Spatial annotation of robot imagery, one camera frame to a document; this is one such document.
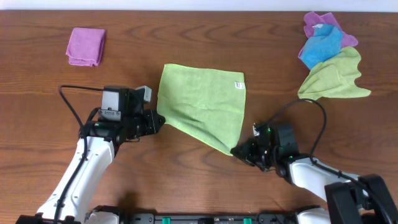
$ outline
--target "green strip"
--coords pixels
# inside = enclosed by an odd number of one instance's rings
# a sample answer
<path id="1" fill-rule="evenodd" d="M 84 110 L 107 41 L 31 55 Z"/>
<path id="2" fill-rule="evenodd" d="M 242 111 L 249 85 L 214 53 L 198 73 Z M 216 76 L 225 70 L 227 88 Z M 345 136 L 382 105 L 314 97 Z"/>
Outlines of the green strip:
<path id="1" fill-rule="evenodd" d="M 162 224 L 171 224 L 172 220 L 170 218 L 163 218 L 162 219 Z"/>
<path id="2" fill-rule="evenodd" d="M 244 218 L 243 224 L 251 224 L 251 218 Z"/>

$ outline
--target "wooden table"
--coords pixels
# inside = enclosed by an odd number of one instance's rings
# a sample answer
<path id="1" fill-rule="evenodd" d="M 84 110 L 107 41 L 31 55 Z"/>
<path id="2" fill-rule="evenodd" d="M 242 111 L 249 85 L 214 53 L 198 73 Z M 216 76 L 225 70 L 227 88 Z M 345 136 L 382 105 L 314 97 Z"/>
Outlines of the wooden table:
<path id="1" fill-rule="evenodd" d="M 102 88 L 147 85 L 157 90 L 163 65 L 244 72 L 246 111 L 241 142 L 297 90 L 308 69 L 297 58 L 307 38 L 304 12 L 0 12 L 0 221 L 33 215 L 58 184 L 76 148 L 78 124 L 58 95 L 61 84 Z M 366 98 L 320 102 L 329 123 L 315 153 L 324 163 L 360 175 L 377 173 L 398 202 L 398 14 L 335 13 L 359 40 L 356 84 Z M 99 67 L 68 64 L 74 27 L 106 29 Z M 85 118 L 101 94 L 71 90 Z M 282 119 L 294 125 L 302 152 L 320 130 L 322 115 L 309 103 Z M 262 173 L 165 125 L 160 133 L 124 144 L 99 182 L 90 208 L 119 205 L 159 213 L 243 213 L 320 204 L 273 172 Z"/>

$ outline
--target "purple folded cloth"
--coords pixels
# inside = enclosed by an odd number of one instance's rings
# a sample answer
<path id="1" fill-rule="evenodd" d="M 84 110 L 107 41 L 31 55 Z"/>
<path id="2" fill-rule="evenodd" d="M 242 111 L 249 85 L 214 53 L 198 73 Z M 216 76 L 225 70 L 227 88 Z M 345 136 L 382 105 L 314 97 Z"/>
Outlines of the purple folded cloth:
<path id="1" fill-rule="evenodd" d="M 347 47 L 347 46 L 355 47 L 358 45 L 358 41 L 356 40 L 356 38 L 353 35 L 348 35 L 341 29 L 335 16 L 331 12 L 326 13 L 325 15 L 322 15 L 322 16 L 319 16 L 315 12 L 309 12 L 304 16 L 304 22 L 307 24 L 304 26 L 304 32 L 308 38 L 313 36 L 314 26 L 316 26 L 318 24 L 329 24 L 329 25 L 336 26 L 337 28 L 339 28 L 339 30 L 341 30 L 343 32 L 343 39 L 341 40 L 341 48 Z M 303 52 L 303 49 L 298 54 L 299 58 L 300 58 L 302 52 Z"/>
<path id="2" fill-rule="evenodd" d="M 103 29 L 74 28 L 67 48 L 69 64 L 98 66 L 104 40 L 105 30 Z"/>

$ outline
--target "white wall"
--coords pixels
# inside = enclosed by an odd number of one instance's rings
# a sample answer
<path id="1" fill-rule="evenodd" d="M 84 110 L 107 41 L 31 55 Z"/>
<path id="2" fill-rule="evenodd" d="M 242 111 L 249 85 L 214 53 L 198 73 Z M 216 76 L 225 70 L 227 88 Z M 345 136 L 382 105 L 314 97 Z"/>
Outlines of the white wall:
<path id="1" fill-rule="evenodd" d="M 0 0 L 0 9 L 398 12 L 398 0 Z"/>

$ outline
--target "light green cloth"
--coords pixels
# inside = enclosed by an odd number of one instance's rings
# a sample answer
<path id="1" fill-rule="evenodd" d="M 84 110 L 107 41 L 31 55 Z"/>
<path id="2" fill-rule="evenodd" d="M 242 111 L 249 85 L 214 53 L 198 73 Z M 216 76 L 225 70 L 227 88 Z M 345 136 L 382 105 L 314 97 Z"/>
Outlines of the light green cloth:
<path id="1" fill-rule="evenodd" d="M 358 63 L 361 56 L 353 47 L 345 47 L 326 62 L 320 62 L 311 69 L 298 90 L 299 98 L 317 100 L 320 97 L 357 98 L 369 96 L 370 90 L 355 85 L 361 76 Z"/>
<path id="2" fill-rule="evenodd" d="M 242 72 L 167 64 L 157 96 L 157 112 L 166 118 L 166 124 L 231 156 L 244 117 Z"/>

